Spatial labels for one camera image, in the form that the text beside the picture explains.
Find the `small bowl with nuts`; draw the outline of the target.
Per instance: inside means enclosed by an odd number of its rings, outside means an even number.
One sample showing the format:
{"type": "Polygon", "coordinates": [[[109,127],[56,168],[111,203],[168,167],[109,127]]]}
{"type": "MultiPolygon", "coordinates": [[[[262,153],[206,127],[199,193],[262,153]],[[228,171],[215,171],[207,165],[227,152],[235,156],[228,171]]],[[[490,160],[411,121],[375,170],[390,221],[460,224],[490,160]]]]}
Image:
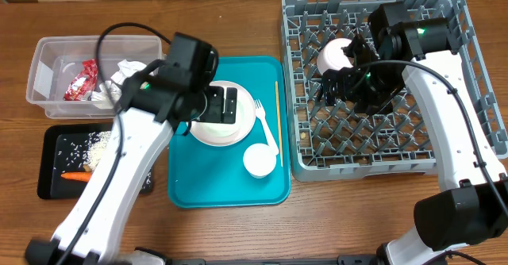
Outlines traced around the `small bowl with nuts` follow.
{"type": "Polygon", "coordinates": [[[329,69],[339,71],[343,67],[352,67],[351,60],[345,55],[343,48],[348,47],[352,41],[347,38],[331,40],[319,52],[317,57],[317,69],[323,75],[329,69]]]}

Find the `white plastic cup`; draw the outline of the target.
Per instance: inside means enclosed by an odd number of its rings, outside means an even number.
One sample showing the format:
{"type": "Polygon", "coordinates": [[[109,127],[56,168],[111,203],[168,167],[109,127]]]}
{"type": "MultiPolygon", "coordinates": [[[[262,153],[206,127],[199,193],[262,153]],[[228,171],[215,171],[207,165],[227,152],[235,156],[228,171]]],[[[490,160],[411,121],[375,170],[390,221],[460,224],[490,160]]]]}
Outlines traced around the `white plastic cup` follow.
{"type": "Polygon", "coordinates": [[[275,169],[276,155],[267,144],[252,144],[244,152],[243,163],[252,177],[262,179],[275,169]]]}

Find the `white napkin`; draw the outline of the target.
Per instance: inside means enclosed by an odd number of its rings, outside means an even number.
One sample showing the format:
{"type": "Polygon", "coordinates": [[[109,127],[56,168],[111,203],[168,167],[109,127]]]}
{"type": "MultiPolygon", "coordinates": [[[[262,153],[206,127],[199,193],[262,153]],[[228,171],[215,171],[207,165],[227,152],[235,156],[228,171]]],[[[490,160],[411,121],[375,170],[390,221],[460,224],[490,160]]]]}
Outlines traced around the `white napkin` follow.
{"type": "Polygon", "coordinates": [[[99,109],[112,109],[120,97],[120,87],[116,83],[106,80],[98,85],[98,91],[94,90],[91,93],[90,100],[95,102],[99,109]]]}
{"type": "Polygon", "coordinates": [[[122,85],[127,78],[131,77],[137,71],[142,71],[147,67],[145,63],[128,60],[120,61],[117,66],[118,71],[111,76],[111,80],[117,85],[122,85]]]}

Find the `pile of rice and nuts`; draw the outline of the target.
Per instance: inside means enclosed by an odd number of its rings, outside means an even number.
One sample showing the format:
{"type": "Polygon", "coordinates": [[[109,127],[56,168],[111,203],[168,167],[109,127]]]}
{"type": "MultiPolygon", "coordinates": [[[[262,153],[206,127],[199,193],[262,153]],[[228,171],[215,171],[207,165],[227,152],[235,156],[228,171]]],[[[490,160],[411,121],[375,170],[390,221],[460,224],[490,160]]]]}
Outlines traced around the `pile of rice and nuts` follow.
{"type": "Polygon", "coordinates": [[[110,134],[111,131],[60,134],[56,140],[56,154],[53,162],[56,176],[61,178],[60,175],[65,172],[94,173],[107,148],[110,134]]]}

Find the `red snack wrapper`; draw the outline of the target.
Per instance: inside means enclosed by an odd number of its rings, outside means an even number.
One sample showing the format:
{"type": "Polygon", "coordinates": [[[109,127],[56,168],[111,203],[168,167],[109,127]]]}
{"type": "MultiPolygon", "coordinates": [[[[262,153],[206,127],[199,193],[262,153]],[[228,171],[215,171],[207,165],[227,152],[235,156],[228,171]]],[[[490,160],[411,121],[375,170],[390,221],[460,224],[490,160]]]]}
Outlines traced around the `red snack wrapper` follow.
{"type": "Polygon", "coordinates": [[[96,87],[98,80],[98,67],[96,60],[82,62],[83,69],[71,81],[63,99],[65,101],[86,101],[96,87]]]}

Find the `orange carrot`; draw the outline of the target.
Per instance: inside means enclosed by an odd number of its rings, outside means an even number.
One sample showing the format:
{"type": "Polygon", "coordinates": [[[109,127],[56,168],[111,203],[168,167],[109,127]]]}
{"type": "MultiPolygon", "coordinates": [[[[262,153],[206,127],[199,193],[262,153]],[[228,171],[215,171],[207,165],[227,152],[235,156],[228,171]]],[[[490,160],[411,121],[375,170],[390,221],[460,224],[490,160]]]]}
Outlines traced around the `orange carrot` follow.
{"type": "Polygon", "coordinates": [[[93,175],[92,172],[65,172],[60,175],[62,179],[68,179],[68,180],[74,180],[79,182],[89,182],[91,179],[91,176],[93,175]]]}

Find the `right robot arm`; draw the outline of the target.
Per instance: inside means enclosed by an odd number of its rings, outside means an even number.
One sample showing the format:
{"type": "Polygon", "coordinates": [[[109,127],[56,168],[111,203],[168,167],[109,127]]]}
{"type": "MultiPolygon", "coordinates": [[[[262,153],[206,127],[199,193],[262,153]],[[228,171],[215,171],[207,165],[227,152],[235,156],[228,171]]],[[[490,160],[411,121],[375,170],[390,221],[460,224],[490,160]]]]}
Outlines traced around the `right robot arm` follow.
{"type": "Polygon", "coordinates": [[[440,191],[414,206],[414,226],[382,245],[377,264],[431,264],[507,227],[507,173],[491,149],[464,83],[459,45],[444,18],[370,20],[362,36],[319,53],[319,98],[357,102],[368,115],[402,89],[413,95],[437,163],[440,191]]]}

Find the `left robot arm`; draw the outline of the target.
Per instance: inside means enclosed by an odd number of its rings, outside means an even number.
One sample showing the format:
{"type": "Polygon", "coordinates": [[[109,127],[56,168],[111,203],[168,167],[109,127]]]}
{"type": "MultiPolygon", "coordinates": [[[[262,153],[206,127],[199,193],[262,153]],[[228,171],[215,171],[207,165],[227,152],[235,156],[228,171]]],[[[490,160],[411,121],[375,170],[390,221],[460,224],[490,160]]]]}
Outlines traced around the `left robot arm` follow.
{"type": "Polygon", "coordinates": [[[121,111],[98,166],[52,238],[29,242],[27,263],[123,263],[125,224],[156,159],[180,123],[221,110],[210,89],[217,67],[217,59],[156,60],[123,82],[121,111]]]}

